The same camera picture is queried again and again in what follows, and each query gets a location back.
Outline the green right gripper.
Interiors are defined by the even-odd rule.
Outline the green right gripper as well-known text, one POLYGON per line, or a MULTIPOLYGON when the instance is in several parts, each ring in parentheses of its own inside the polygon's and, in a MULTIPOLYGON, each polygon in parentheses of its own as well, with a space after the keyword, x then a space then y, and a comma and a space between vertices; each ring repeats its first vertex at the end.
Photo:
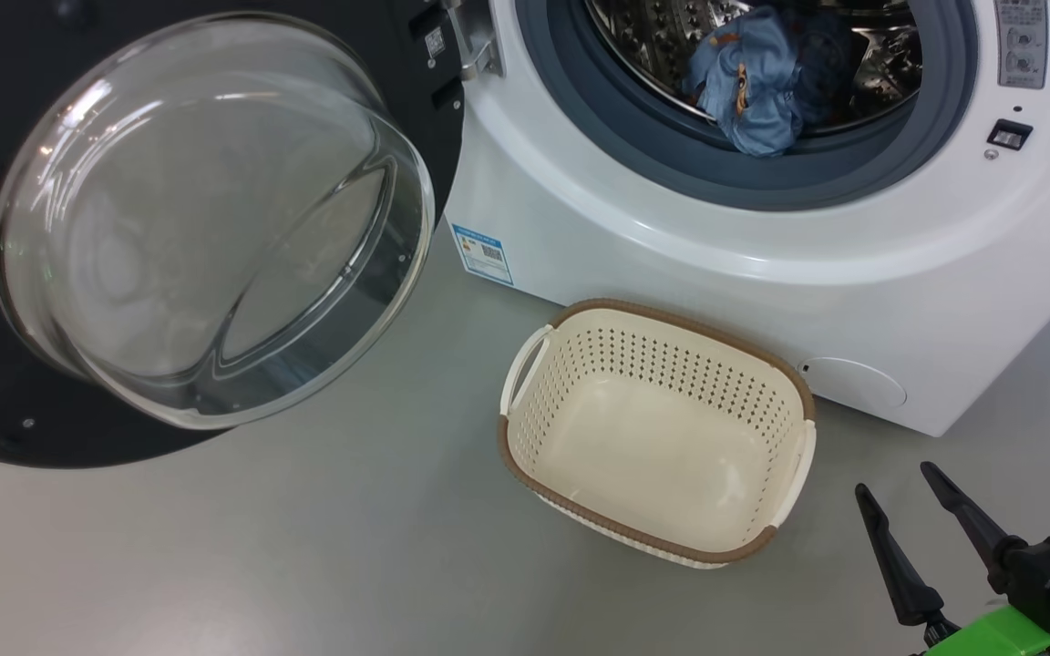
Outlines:
MULTIPOLYGON (((920 471, 942 509, 958 520, 984 567, 1007 569, 1005 560, 1009 553, 1025 549, 1026 541, 1004 531, 933 462, 921 462, 920 471)), ((855 498, 899 625, 916 627, 942 622, 944 601, 941 594, 922 581, 892 538, 889 519, 870 489, 859 483, 855 486, 855 498)), ((960 628, 922 656, 1041 656, 1047 651, 1050 651, 1050 632, 1042 630, 1015 608, 1003 607, 960 628)))

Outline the blue cartoon print garment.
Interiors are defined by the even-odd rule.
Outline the blue cartoon print garment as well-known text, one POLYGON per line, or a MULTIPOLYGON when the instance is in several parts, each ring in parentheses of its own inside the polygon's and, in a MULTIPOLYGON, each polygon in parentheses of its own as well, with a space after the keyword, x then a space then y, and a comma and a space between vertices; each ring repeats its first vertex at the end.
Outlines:
POLYGON ((774 158, 795 144, 804 120, 793 97, 798 50, 771 5, 705 35, 688 59, 682 92, 738 152, 774 158))
POLYGON ((853 33, 838 14, 820 10, 785 14, 796 50, 793 104, 804 126, 828 123, 849 88, 853 33))

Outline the black glass washing machine door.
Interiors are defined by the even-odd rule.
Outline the black glass washing machine door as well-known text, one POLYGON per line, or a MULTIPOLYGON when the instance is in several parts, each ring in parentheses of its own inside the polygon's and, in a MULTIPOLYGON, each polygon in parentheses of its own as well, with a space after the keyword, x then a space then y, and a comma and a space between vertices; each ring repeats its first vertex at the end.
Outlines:
POLYGON ((461 154, 445 12, 0 0, 0 462, 133 464, 372 347, 461 154))

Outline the cream laundry basket brown rim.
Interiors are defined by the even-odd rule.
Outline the cream laundry basket brown rim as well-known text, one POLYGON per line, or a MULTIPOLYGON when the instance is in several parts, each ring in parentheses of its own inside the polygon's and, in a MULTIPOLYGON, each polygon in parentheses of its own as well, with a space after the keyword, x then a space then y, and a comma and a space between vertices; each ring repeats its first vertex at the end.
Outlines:
POLYGON ((567 519, 685 568, 762 551, 816 448, 808 384, 782 358, 654 308, 591 299, 517 351, 501 461, 567 519))

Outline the white front-load washing machine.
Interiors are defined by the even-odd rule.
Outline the white front-load washing machine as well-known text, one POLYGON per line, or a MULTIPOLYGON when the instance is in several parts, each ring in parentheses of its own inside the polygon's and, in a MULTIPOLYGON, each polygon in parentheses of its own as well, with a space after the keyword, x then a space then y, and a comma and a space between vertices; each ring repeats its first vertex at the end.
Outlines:
POLYGON ((944 435, 1050 321, 1050 0, 1042 90, 1000 86, 994 0, 972 3, 975 87, 933 158, 866 198, 757 211, 626 173, 541 82, 513 0, 494 0, 503 75, 464 83, 453 241, 450 223, 499 240, 509 288, 547 302, 612 296, 721 325, 795 371, 883 371, 907 403, 864 414, 944 435), (1033 126, 1020 152, 987 144, 1001 118, 1033 126))

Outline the grey rubber door gasket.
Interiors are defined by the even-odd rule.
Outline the grey rubber door gasket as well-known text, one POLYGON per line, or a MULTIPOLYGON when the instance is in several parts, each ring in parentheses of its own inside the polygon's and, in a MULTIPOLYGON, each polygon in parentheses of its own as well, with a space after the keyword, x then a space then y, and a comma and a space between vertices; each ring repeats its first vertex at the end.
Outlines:
POLYGON ((978 75, 972 0, 912 0, 924 63, 914 100, 863 128, 801 137, 778 158, 751 158, 625 72, 584 0, 513 5, 541 82, 584 137, 626 173, 687 198, 746 210, 816 210, 907 179, 953 136, 978 75))

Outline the black door latch socket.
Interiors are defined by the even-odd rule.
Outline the black door latch socket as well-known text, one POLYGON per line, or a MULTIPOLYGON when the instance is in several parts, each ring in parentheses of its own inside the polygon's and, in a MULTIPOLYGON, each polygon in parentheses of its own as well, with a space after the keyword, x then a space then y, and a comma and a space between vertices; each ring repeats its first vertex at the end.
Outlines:
POLYGON ((999 119, 986 140, 987 144, 1020 152, 1034 128, 1009 119, 999 119))

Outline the metal door hinge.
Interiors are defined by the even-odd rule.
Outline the metal door hinge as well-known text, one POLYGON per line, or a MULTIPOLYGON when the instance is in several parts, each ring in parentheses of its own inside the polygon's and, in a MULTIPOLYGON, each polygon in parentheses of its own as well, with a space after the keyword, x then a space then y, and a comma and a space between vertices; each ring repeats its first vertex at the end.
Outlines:
POLYGON ((503 75, 494 0, 438 0, 446 12, 456 38, 461 79, 471 82, 480 75, 503 75))

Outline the round white filter cover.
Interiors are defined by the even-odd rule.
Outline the round white filter cover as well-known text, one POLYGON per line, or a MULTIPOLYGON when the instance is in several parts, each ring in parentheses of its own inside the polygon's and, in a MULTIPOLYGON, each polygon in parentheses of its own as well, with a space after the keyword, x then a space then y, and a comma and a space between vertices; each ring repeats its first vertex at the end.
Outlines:
POLYGON ((907 403, 904 387, 883 371, 837 357, 813 357, 798 366, 814 395, 862 412, 884 411, 907 403))

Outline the grey warning label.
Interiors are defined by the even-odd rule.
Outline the grey warning label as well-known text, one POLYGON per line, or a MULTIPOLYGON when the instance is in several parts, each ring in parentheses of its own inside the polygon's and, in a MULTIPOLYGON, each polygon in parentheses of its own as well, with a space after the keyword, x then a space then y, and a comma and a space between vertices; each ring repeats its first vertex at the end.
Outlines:
POLYGON ((1001 87, 1045 87, 1047 0, 994 0, 998 24, 998 83, 1001 87))

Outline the blue energy label sticker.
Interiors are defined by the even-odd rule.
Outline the blue energy label sticker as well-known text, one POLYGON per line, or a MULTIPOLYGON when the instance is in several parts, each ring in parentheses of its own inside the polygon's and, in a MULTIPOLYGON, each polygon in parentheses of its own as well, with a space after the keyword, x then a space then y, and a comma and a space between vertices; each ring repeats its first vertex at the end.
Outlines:
POLYGON ((449 224, 459 257, 467 272, 500 285, 514 287, 503 245, 474 230, 449 224))

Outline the steel perforated washer drum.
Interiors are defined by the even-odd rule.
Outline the steel perforated washer drum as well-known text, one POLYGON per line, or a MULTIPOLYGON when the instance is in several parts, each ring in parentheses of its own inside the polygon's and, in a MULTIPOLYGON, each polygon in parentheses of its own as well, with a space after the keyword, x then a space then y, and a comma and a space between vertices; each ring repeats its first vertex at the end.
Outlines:
POLYGON ((709 34, 771 5, 797 18, 828 14, 850 30, 843 84, 830 113, 806 120, 804 137, 837 136, 907 107, 920 92, 921 39, 908 0, 584 0, 602 42, 642 86, 670 107, 715 124, 686 93, 689 57, 709 34))

